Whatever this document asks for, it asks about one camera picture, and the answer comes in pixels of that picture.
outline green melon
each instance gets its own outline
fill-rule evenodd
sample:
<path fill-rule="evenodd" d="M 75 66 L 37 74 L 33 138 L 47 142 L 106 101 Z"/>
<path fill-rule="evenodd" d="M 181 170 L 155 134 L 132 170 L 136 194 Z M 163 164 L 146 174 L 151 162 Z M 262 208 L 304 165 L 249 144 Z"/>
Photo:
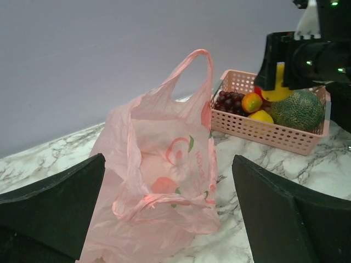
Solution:
<path fill-rule="evenodd" d="M 314 93 L 296 90 L 285 100 L 272 102 L 270 115 L 275 124 L 312 132 L 324 120 L 324 108 Z"/>

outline bunch of grapes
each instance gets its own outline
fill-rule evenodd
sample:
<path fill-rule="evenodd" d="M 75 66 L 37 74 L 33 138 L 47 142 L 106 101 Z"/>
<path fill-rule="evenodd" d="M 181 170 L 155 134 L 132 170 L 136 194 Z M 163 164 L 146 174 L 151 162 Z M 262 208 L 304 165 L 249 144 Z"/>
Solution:
<path fill-rule="evenodd" d="M 243 93 L 221 91 L 214 109 L 247 117 L 250 114 L 245 112 L 241 107 L 241 100 L 244 96 Z"/>

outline white marble tabletop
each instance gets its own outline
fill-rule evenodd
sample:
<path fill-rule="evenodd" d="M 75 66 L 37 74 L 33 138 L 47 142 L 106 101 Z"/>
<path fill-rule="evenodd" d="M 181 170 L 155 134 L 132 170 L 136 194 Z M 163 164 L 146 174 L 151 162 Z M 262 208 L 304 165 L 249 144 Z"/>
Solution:
<path fill-rule="evenodd" d="M 85 160 L 103 125 L 0 160 L 0 193 L 54 175 Z M 190 247 L 164 263 L 253 262 L 237 200 L 231 164 L 243 155 L 262 167 L 332 196 L 351 200 L 351 135 L 332 123 L 330 135 L 308 156 L 214 132 L 218 160 L 217 210 L 222 228 L 197 236 Z"/>

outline black object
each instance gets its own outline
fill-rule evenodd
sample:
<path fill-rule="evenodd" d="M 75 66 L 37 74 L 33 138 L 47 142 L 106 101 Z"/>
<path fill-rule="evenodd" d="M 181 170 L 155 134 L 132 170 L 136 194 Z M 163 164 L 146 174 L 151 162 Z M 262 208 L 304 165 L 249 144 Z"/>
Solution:
<path fill-rule="evenodd" d="M 255 263 L 351 262 L 351 202 L 235 156 L 233 177 Z"/>
<path fill-rule="evenodd" d="M 98 154 L 0 195 L 1 263 L 79 260 L 105 172 Z"/>
<path fill-rule="evenodd" d="M 349 84 L 330 83 L 326 90 L 331 97 L 330 119 L 351 133 L 351 87 Z"/>
<path fill-rule="evenodd" d="M 293 1 L 306 8 L 306 1 Z M 316 0 L 321 38 L 295 40 L 295 32 L 267 36 L 261 69 L 254 84 L 274 90 L 276 64 L 285 63 L 283 87 L 311 88 L 320 82 L 351 84 L 351 1 Z"/>

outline pink basket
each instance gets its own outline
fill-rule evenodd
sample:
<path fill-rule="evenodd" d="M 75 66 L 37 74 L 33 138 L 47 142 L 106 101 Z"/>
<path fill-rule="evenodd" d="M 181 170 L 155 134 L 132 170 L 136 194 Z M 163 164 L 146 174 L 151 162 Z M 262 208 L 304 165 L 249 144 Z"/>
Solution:
<path fill-rule="evenodd" d="M 211 101 L 212 129 L 300 155 L 309 155 L 314 146 L 329 133 L 331 102 L 330 95 L 324 87 L 317 90 L 316 95 L 324 105 L 325 120 L 312 133 L 256 121 L 213 108 L 218 93 L 221 90 L 225 92 L 237 91 L 244 94 L 253 92 L 253 80 L 255 76 L 256 74 L 253 73 L 236 70 L 227 70 L 224 72 Z"/>

